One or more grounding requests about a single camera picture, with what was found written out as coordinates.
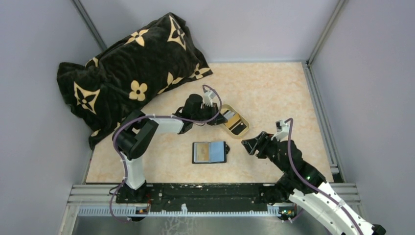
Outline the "black leather card wallet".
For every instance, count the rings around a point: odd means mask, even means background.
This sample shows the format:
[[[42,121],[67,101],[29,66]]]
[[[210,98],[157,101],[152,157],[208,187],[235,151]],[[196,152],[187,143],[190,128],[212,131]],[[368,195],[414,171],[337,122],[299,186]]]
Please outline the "black leather card wallet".
[[[227,155],[230,152],[230,147],[227,145],[225,141],[214,141],[208,142],[210,149],[210,161],[207,163],[195,163],[194,162],[194,142],[192,144],[192,163],[193,164],[221,164],[227,162]]]

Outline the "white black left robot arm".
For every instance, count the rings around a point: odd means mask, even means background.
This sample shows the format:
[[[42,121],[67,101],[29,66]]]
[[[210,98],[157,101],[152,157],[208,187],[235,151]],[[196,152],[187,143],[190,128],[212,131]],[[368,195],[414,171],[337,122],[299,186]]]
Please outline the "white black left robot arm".
[[[183,107],[167,116],[147,115],[141,110],[129,114],[112,137],[113,147],[121,157],[125,172],[121,187],[133,196],[144,194],[146,179],[142,156],[156,134],[180,135],[197,123],[211,126],[225,123],[226,119],[221,114],[222,100],[213,102],[217,96],[214,91],[203,95],[191,94]]]

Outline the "gold card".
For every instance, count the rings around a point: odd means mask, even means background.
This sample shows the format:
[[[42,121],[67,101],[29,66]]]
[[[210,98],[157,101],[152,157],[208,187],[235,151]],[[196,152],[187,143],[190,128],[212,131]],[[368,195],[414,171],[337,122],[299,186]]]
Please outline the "gold card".
[[[195,163],[207,163],[210,161],[208,142],[196,142],[194,144],[194,162]]]
[[[235,122],[228,121],[227,128],[232,131],[236,126],[240,125],[241,123],[243,124],[243,122],[240,119],[236,120]]]

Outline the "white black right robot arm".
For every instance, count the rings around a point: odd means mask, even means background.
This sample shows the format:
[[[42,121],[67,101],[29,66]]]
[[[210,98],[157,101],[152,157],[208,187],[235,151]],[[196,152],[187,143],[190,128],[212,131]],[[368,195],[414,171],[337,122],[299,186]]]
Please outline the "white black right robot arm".
[[[242,140],[249,155],[268,159],[283,173],[273,186],[260,188],[267,204],[293,202],[319,221],[333,235],[384,235],[386,229],[356,213],[326,178],[302,157],[293,140],[281,141],[261,132]]]

